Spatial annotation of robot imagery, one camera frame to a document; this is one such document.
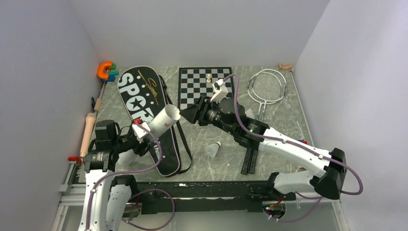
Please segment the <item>white shuttlecock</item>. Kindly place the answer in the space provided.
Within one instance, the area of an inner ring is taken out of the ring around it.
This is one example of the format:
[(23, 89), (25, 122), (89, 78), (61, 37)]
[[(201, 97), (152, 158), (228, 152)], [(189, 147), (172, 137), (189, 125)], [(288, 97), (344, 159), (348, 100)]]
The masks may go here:
[(254, 112), (253, 112), (253, 110), (252, 110), (251, 108), (249, 108), (249, 109), (247, 109), (247, 110), (245, 111), (245, 115), (246, 115), (248, 118), (255, 119)]
[(204, 150), (205, 150), (205, 153), (209, 157), (213, 158), (216, 156), (220, 147), (221, 147), (221, 142), (217, 141), (213, 144), (207, 145)]

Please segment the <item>white shuttlecock tube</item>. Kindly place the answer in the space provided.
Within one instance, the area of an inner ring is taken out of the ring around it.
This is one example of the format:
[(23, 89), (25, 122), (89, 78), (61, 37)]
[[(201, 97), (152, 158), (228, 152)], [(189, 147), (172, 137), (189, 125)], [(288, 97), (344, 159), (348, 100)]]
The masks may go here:
[[(180, 110), (176, 106), (172, 104), (166, 105), (164, 109), (162, 109), (160, 113), (153, 118), (151, 122), (147, 122), (152, 136), (152, 139), (150, 141), (153, 141), (153, 137), (158, 139), (176, 122), (178, 122), (180, 118)], [(132, 154), (131, 150), (121, 154), (119, 153), (118, 164), (122, 166), (128, 166), (135, 160), (135, 158), (136, 155)]]

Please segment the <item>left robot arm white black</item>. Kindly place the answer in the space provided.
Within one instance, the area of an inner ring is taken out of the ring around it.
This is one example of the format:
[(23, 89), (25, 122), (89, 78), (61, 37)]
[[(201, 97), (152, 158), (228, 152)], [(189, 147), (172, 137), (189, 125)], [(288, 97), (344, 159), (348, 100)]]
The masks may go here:
[(116, 171), (116, 164), (126, 152), (146, 154), (155, 144), (160, 144), (159, 135), (154, 134), (149, 123), (140, 120), (125, 135), (113, 120), (96, 123), (94, 131), (95, 138), (84, 157), (86, 192), (78, 230), (116, 231), (127, 202), (138, 196), (135, 175), (158, 166), (155, 163), (139, 170)]

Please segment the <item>black racket bag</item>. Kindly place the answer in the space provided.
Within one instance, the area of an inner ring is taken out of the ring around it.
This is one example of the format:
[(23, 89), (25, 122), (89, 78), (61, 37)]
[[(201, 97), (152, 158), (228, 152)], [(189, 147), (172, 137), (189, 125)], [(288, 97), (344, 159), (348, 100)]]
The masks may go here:
[[(165, 81), (149, 66), (136, 66), (124, 71), (118, 79), (117, 87), (132, 122), (151, 122), (166, 105), (172, 103)], [(156, 167), (160, 175), (172, 177), (191, 168), (188, 166), (182, 169), (178, 143), (183, 143), (190, 159), (192, 156), (179, 122), (158, 137), (158, 140), (163, 150), (163, 160)]]

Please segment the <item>clear round tube lid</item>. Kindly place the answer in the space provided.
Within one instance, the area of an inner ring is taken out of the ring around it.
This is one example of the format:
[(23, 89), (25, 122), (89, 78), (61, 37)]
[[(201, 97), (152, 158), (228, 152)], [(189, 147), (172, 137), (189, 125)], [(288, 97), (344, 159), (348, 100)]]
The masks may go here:
[(227, 166), (228, 167), (238, 167), (241, 164), (241, 157), (238, 154), (230, 154), (227, 157)]

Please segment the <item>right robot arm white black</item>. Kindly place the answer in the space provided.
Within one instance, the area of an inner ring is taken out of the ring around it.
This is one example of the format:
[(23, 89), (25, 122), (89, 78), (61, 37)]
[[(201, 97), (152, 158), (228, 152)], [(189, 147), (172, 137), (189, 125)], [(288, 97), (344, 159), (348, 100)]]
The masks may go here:
[(315, 192), (332, 200), (340, 198), (347, 173), (343, 150), (319, 149), (287, 137), (247, 117), (245, 108), (235, 104), (233, 98), (211, 103), (201, 96), (194, 105), (181, 110), (180, 115), (191, 124), (211, 124), (225, 131), (242, 147), (281, 156), (306, 169), (305, 173), (271, 173), (265, 186), (269, 199), (294, 192)]

